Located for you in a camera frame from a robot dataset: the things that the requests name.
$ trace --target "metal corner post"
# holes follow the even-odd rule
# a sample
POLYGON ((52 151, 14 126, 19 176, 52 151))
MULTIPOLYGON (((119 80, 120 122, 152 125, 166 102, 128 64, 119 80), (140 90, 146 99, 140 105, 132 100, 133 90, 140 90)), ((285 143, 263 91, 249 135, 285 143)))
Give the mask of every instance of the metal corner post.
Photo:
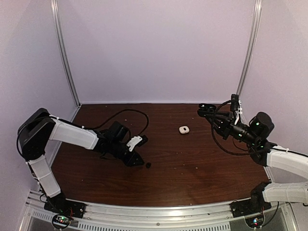
POLYGON ((54 25, 55 25, 55 29, 56 29, 61 59, 62 59, 65 75, 66 75, 66 78, 67 78, 67 82, 68 82, 70 91, 72 93, 76 107, 80 107, 79 98, 78 98, 77 91, 76 91, 76 88, 75 88, 75 85, 74 85, 71 69, 69 67, 67 54, 66 54, 66 50, 65 50, 64 39, 63 39, 62 28, 61 28, 61 22, 60 22, 59 9, 58 9, 58 0, 51 0, 51 10, 52 10, 52 15, 53 15, 53 19, 54 19, 54 25))
POLYGON ((254 15, 252 19, 251 32, 250 32, 250 38, 248 42, 246 58, 245 58, 239 86, 236 92, 238 95, 241 95, 243 91, 244 83, 245 83, 248 69, 251 63, 251 59, 252 59, 252 53, 255 47, 259 25, 260 25, 260 19, 261 19, 261 11, 262 11, 261 3, 262 3, 262 0, 256 0, 255 2, 255 10, 254 10, 254 15))

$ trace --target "ventilation grille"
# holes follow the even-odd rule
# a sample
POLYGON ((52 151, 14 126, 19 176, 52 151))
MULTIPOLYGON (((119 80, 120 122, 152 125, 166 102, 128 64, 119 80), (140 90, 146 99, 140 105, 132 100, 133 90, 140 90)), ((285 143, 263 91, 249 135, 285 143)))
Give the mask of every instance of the ventilation grille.
POLYGON ((51 219, 52 219, 51 215, 46 214, 46 213, 41 212, 41 211, 37 211, 37 210, 33 211, 32 216, 35 217, 35 218, 39 218, 41 220, 50 221, 50 222, 51 222, 51 219))
MULTIPOLYGON (((139 229, 106 228, 106 226, 87 224, 83 222, 79 222, 78 229, 83 230, 83 231, 140 231, 139 229)), ((215 225, 207 225, 207 226, 196 228, 196 229, 164 229, 164 230, 169 230, 169 231, 231 231, 230 224, 228 222, 215 224, 215 225)))

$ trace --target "white arm segment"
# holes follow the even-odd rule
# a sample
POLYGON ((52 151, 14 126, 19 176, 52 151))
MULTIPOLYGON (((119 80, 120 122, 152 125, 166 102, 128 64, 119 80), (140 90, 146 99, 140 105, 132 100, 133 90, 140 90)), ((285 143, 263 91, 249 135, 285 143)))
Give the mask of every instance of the white arm segment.
POLYGON ((94 131, 78 128, 57 119, 53 121, 56 124, 49 140, 71 143, 91 150, 95 147, 98 137, 94 131))
POLYGON ((26 163, 31 166, 37 180, 48 197, 54 197, 61 192, 60 186, 54 178, 45 155, 40 156, 36 160, 29 160, 26 163))
MULTIPOLYGON (((308 156, 290 153, 281 146, 274 148, 285 150, 271 150, 267 157, 267 166, 300 175, 308 179, 308 156)), ((308 181, 301 183, 278 184, 271 183, 263 191, 265 202, 288 201, 308 204, 308 181)))

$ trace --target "white backdrop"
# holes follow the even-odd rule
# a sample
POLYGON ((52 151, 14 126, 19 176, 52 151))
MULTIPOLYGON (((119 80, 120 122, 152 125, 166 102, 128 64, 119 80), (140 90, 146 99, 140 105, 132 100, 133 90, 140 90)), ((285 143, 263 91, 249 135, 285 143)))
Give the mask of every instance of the white backdrop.
MULTIPOLYGON (((241 99, 250 120, 259 111, 275 124, 269 140, 308 154, 308 2, 263 1, 260 29, 241 99)), ((272 169, 277 182, 302 178, 272 169)), ((300 230, 308 210, 296 206, 300 230)))
MULTIPOLYGON (((0 28, 0 230, 15 231, 30 188, 38 186, 17 153, 17 130, 40 107, 66 119, 76 108, 50 0, 0 1, 0 28)), ((46 148, 48 159, 55 144, 46 148)))
POLYGON ((237 90, 254 4, 254 0, 60 0, 80 101, 225 101, 237 90))

